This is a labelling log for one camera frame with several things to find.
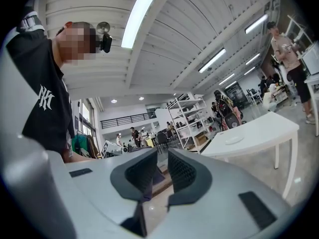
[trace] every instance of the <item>metal shelving unit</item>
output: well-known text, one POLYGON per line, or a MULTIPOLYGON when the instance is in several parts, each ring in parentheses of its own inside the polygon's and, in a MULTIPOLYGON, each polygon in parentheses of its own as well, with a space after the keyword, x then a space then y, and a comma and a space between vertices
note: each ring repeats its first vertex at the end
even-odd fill
POLYGON ((205 101, 203 99, 197 99, 197 100, 184 100, 184 101, 179 101, 177 98, 175 98, 175 102, 173 102, 171 105, 168 105, 166 108, 168 109, 168 112, 172 118, 172 121, 174 123, 175 130, 177 132, 177 136, 179 138, 181 146, 185 149, 188 140, 190 138, 193 139, 195 147, 190 149, 189 151, 195 151, 198 154, 200 154, 201 150, 208 145, 208 143, 211 141, 211 139, 208 139, 205 143, 202 145, 197 145, 197 142, 195 140, 195 137, 199 135, 200 133, 206 131, 209 132, 208 127, 206 126, 204 120, 205 118, 202 117, 202 115, 199 114, 199 112, 203 109, 206 108, 205 101), (185 107, 190 107, 194 106, 193 109, 190 111, 183 111, 183 108, 185 107), (177 115, 172 115, 171 110, 172 109, 180 109, 180 114, 177 115), (193 115, 198 115, 199 119, 196 119, 192 123, 188 123, 187 117, 193 116, 193 115), (180 128, 176 127, 175 120, 183 118, 185 120, 185 126, 182 126, 180 128), (192 126, 200 122, 202 124, 202 127, 199 130, 193 131, 192 126), (189 130, 189 135, 188 136, 182 136, 180 134, 180 131, 183 129, 188 129, 189 130))

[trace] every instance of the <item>white logo on shirt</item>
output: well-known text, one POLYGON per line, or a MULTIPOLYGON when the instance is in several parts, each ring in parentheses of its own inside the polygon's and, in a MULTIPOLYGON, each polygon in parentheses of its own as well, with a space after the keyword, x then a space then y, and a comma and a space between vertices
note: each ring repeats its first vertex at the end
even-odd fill
POLYGON ((44 110, 48 107, 51 110, 50 104, 51 99, 54 98, 54 95, 51 94, 51 91, 47 90, 44 86, 40 85, 41 89, 38 95, 38 100, 41 99, 39 106, 43 107, 44 110))

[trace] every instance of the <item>tube light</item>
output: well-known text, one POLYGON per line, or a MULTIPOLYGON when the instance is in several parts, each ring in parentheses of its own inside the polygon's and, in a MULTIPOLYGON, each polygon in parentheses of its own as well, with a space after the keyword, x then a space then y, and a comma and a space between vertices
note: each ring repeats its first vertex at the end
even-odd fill
POLYGON ((246 65, 250 64, 253 60, 255 60, 256 58, 258 58, 260 56, 260 53, 258 53, 255 57, 253 57, 251 60, 249 60, 246 65))
POLYGON ((208 67, 210 67, 217 59, 219 59, 223 54, 226 53, 226 50, 223 48, 221 49, 211 60, 209 60, 206 65, 204 65, 199 72, 202 74, 208 67))
POLYGON ((249 74, 251 71, 253 71, 256 68, 256 66, 254 66, 252 69, 250 69, 248 72, 244 73, 244 75, 249 74))
POLYGON ((153 0, 136 0, 126 24, 121 47, 132 49, 144 16, 153 0))
POLYGON ((233 77, 235 74, 232 74, 231 76, 227 77, 225 80, 223 80, 219 85, 222 85, 225 81, 229 80, 231 77, 233 77))
POLYGON ((228 85, 225 89, 228 89, 230 86, 234 85, 236 81, 234 81, 232 84, 228 85))
POLYGON ((246 34, 250 33, 254 28, 256 28, 258 25, 263 23, 267 18, 268 18, 267 14, 261 16, 258 20, 256 20, 254 23, 252 23, 249 27, 245 29, 245 33, 246 34))

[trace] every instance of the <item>glossy floor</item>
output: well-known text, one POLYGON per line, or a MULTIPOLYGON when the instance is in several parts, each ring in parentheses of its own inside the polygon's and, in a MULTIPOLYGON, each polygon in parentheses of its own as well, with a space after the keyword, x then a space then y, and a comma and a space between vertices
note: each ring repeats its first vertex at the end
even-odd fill
MULTIPOLYGON (((244 118, 247 122, 254 120, 262 115, 265 111, 261 104, 250 106, 243 110, 244 118)), ((307 198, 312 186, 318 179, 319 171, 319 137, 315 137, 315 126, 305 123, 305 113, 302 105, 295 102, 286 102, 281 104, 276 113, 299 124, 298 131, 298 159, 293 184, 290 188, 286 201, 290 205, 295 205, 307 198)), ((161 162, 165 162, 164 153, 161 156, 161 162)), ((266 183, 270 188, 279 194, 282 194, 288 175, 289 165, 289 143, 280 145, 279 168, 274 169, 275 148, 263 150, 263 154, 253 153, 240 157, 229 159, 230 163, 236 164, 259 180, 266 183)), ((173 194, 173 188, 169 187, 151 201, 144 203, 144 212, 146 218, 147 230, 151 233, 154 228, 165 218, 167 213, 166 204, 169 195, 173 194)))

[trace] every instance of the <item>balcony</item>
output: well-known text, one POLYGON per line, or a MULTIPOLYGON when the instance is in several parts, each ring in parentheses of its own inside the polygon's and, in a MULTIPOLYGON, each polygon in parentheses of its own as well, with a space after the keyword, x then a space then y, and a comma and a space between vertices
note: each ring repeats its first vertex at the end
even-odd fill
POLYGON ((131 124, 131 123, 144 121, 144 120, 151 120, 155 118, 156 118, 155 113, 137 114, 137 115, 126 116, 126 117, 121 117, 117 119, 102 120, 101 126, 102 126, 102 129, 106 129, 106 128, 110 128, 114 126, 131 124))

